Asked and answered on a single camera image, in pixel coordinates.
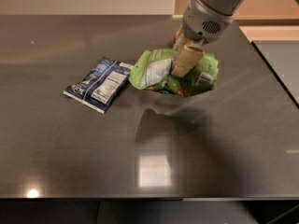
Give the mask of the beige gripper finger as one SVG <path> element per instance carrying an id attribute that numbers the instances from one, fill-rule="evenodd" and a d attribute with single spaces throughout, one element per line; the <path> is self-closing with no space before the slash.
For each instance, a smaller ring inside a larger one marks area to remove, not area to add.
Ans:
<path id="1" fill-rule="evenodd" d="M 184 45 L 175 59 L 171 75 L 175 77 L 186 76 L 204 55 L 205 52 L 201 48 L 192 45 Z"/>
<path id="2" fill-rule="evenodd" d="M 193 49 L 194 45 L 192 40 L 189 38 L 186 38 L 184 34 L 180 34 L 178 37 L 178 41 L 176 45 L 173 46 L 173 50 L 177 53 L 180 54 L 183 49 Z"/>

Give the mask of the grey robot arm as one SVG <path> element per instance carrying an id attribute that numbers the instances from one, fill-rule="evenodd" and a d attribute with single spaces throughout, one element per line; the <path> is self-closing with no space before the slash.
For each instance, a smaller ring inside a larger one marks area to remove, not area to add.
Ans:
<path id="1" fill-rule="evenodd" d="M 203 46 L 218 41 L 244 0 L 190 0 L 174 37 L 177 53 L 171 75 L 186 76 L 203 58 Z"/>

